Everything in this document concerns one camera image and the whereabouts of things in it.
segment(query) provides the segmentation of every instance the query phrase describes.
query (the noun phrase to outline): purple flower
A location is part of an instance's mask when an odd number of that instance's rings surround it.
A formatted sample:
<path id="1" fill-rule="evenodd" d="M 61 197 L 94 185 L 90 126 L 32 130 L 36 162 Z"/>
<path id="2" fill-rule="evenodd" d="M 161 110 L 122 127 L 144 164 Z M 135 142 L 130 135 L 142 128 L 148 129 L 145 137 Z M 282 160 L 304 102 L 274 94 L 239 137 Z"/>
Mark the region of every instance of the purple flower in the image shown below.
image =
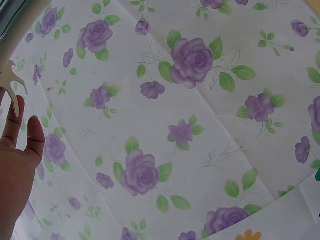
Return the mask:
<path id="1" fill-rule="evenodd" d="M 174 65 L 170 76 L 174 83 L 193 89 L 197 83 L 203 83 L 213 66 L 213 53 L 201 38 L 191 41 L 181 39 L 176 42 L 171 57 Z"/>
<path id="2" fill-rule="evenodd" d="M 127 227 L 125 227 L 122 230 L 122 238 L 121 238 L 121 240 L 138 240 L 138 237 L 134 232 L 129 231 L 129 229 Z"/>
<path id="3" fill-rule="evenodd" d="M 44 144 L 44 160 L 53 162 L 61 166 L 66 161 L 65 156 L 66 145 L 61 141 L 60 137 L 54 133 L 45 138 Z"/>
<path id="4" fill-rule="evenodd" d="M 188 233 L 181 233 L 178 240 L 196 240 L 196 233 L 194 231 L 188 231 Z"/>
<path id="5" fill-rule="evenodd" d="M 69 67 L 71 60 L 74 58 L 74 50 L 72 48 L 69 51 L 66 51 L 63 57 L 63 66 L 65 68 Z"/>
<path id="6" fill-rule="evenodd" d="M 138 23 L 135 26 L 135 32 L 140 36 L 147 36 L 150 32 L 150 28 L 150 24 L 146 20 L 138 21 Z"/>
<path id="7" fill-rule="evenodd" d="M 235 0 L 235 2 L 239 5 L 247 5 L 248 4 L 248 0 Z"/>
<path id="8" fill-rule="evenodd" d="M 309 143 L 309 138 L 307 136 L 304 136 L 301 138 L 301 143 L 297 143 L 295 145 L 295 157 L 298 163 L 305 164 L 309 157 L 309 152 L 311 149 L 311 145 Z"/>
<path id="9" fill-rule="evenodd" d="M 246 219 L 250 214 L 240 207 L 220 207 L 216 211 L 208 212 L 204 231 L 209 234 L 216 234 L 232 225 Z"/>
<path id="10" fill-rule="evenodd" d="M 101 172 L 96 174 L 96 180 L 101 185 L 101 187 L 105 189 L 108 189 L 108 188 L 112 189 L 115 186 L 114 181 L 112 181 L 111 177 Z"/>
<path id="11" fill-rule="evenodd" d="M 133 150 L 126 157 L 125 165 L 121 185 L 132 196 L 145 195 L 157 186 L 159 170 L 155 167 L 156 159 L 153 155 L 144 155 L 140 149 Z"/>
<path id="12" fill-rule="evenodd" d="M 29 34 L 26 36 L 25 41 L 26 41 L 27 43 L 30 43 L 32 39 L 34 39 L 34 34 L 33 34 L 33 33 L 29 33 Z"/>
<path id="13" fill-rule="evenodd" d="M 200 0 L 200 3 L 204 8 L 211 7 L 213 9 L 221 8 L 221 5 L 225 2 L 225 0 Z"/>
<path id="14" fill-rule="evenodd" d="M 75 210 L 79 210 L 81 208 L 81 203 L 76 197 L 73 197 L 73 196 L 69 197 L 69 203 L 71 207 Z"/>
<path id="15" fill-rule="evenodd" d="M 52 233 L 51 237 L 52 237 L 52 240 L 62 240 L 60 234 L 58 233 L 57 234 Z"/>
<path id="16" fill-rule="evenodd" d="M 34 66 L 34 72 L 33 72 L 33 82 L 34 82 L 34 85 L 37 85 L 37 83 L 40 82 L 41 72 L 42 72 L 41 67 L 38 66 L 38 65 L 35 65 L 35 66 Z"/>
<path id="17" fill-rule="evenodd" d="M 39 178 L 43 181 L 45 179 L 45 168 L 42 163 L 37 167 Z"/>
<path id="18" fill-rule="evenodd" d="M 141 94 L 147 99 L 157 99 L 159 94 L 165 92 L 165 86 L 161 85 L 157 81 L 145 82 L 140 86 Z"/>
<path id="19" fill-rule="evenodd" d="M 88 48 L 92 53 L 100 53 L 106 48 L 107 40 L 113 34 L 109 23 L 106 21 L 98 20 L 89 23 L 80 31 L 78 46 L 82 49 Z"/>
<path id="20" fill-rule="evenodd" d="M 275 112 L 275 104 L 270 101 L 269 95 L 265 93 L 260 93 L 258 97 L 249 96 L 245 105 L 248 117 L 251 120 L 255 119 L 258 123 L 267 122 L 269 120 L 268 114 Z"/>
<path id="21" fill-rule="evenodd" d="M 105 86 L 99 87 L 99 89 L 93 89 L 91 94 L 91 105 L 96 109 L 105 109 L 106 103 L 111 99 L 110 93 Z"/>
<path id="22" fill-rule="evenodd" d="M 320 134 L 320 96 L 313 100 L 313 104 L 309 106 L 308 110 L 311 118 L 311 127 L 313 131 Z"/>
<path id="23" fill-rule="evenodd" d="M 308 31 L 308 26 L 305 25 L 302 21 L 300 20 L 292 20 L 291 22 L 291 27 L 293 29 L 293 31 L 295 32 L 295 34 L 297 34 L 298 36 L 304 38 L 305 36 L 308 35 L 309 31 Z"/>
<path id="24" fill-rule="evenodd" d="M 51 30 L 56 26 L 58 19 L 58 8 L 55 7 L 49 10 L 42 19 L 42 23 L 38 29 L 38 34 L 44 39 Z"/>
<path id="25" fill-rule="evenodd" d="M 26 206 L 23 210 L 23 214 L 25 214 L 28 217 L 28 219 L 30 219 L 30 220 L 33 220 L 35 218 L 36 212 L 35 212 L 34 208 L 32 207 L 30 201 L 28 201 L 26 203 Z"/>
<path id="26" fill-rule="evenodd" d="M 193 140 L 192 130 L 193 126 L 191 124 L 187 124 L 185 120 L 180 120 L 178 126 L 169 126 L 170 133 L 168 139 L 170 141 L 176 141 L 180 147 L 184 147 L 188 142 Z"/>

